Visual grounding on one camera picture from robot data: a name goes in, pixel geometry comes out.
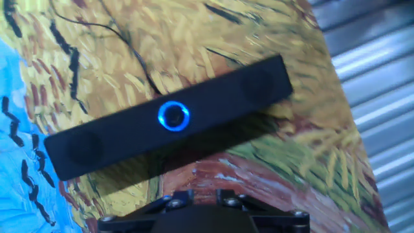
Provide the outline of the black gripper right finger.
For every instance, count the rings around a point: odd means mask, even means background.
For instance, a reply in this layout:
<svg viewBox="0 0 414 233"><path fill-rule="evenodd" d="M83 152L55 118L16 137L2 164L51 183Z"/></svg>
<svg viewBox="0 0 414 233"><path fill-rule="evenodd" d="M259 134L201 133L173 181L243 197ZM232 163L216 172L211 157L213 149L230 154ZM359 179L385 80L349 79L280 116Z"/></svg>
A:
<svg viewBox="0 0 414 233"><path fill-rule="evenodd" d="M258 232L310 233L310 215L303 210L280 210L264 201L233 190L216 190L216 203L246 214Z"/></svg>

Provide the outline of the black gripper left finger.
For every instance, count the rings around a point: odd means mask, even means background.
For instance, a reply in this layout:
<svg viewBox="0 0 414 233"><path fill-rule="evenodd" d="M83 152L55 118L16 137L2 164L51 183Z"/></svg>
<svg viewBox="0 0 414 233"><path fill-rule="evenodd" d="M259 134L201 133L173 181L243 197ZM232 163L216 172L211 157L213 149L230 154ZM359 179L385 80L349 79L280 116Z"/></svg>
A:
<svg viewBox="0 0 414 233"><path fill-rule="evenodd" d="M150 232L159 217L168 212L191 206L194 191L175 191L165 195L127 214L126 216L109 215L98 220L99 232Z"/></svg>

